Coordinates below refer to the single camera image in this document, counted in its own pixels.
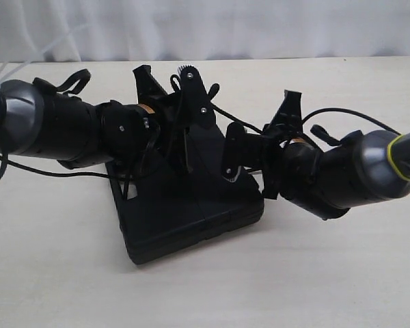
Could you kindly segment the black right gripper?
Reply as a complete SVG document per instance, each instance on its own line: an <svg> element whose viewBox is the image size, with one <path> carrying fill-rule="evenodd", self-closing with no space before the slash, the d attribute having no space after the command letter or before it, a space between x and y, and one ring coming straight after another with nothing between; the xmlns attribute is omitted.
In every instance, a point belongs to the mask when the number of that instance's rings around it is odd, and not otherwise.
<svg viewBox="0 0 410 328"><path fill-rule="evenodd" d="M286 90L279 109L261 133L248 134L245 167L262 173L263 198L275 200L306 173L314 146L303 133L302 93Z"/></svg>

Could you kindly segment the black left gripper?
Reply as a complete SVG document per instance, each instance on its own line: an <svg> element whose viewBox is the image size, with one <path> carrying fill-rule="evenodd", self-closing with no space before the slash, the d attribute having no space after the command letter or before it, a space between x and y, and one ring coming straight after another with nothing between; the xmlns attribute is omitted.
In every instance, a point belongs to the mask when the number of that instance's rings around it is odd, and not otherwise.
<svg viewBox="0 0 410 328"><path fill-rule="evenodd" d="M133 176L136 178L147 178L165 165L180 176L191 171L187 150L191 114L182 70L179 68L170 76L172 92L169 93L155 79L151 66L143 64L133 69L137 105L143 109L150 129L150 140L134 167Z"/></svg>

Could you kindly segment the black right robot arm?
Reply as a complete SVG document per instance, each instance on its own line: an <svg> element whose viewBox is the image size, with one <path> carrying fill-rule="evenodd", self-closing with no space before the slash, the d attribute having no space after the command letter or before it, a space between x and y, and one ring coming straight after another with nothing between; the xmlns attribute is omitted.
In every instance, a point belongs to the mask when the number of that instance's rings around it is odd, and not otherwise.
<svg viewBox="0 0 410 328"><path fill-rule="evenodd" d="M337 219L356 206L410 194L410 133L356 130L333 138L319 125L313 135L329 144L322 150L303 131L301 93L284 92L271 121L259 133L231 133L243 150L240 165L262 174L262 195L282 197L322 220Z"/></svg>

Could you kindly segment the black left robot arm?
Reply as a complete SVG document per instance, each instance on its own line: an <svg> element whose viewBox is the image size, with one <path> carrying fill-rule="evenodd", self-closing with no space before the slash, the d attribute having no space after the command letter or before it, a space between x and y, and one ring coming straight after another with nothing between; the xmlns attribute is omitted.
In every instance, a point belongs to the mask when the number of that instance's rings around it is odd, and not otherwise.
<svg viewBox="0 0 410 328"><path fill-rule="evenodd" d="M182 74L165 91L149 65L133 71L138 101L108 100L97 105L80 94L89 70L70 75L61 85L35 78L0 81L0 178L14 156L57 161L63 177L89 176L90 167L112 164L106 179L137 181L165 166L188 169L186 134L191 125L189 87Z"/></svg>

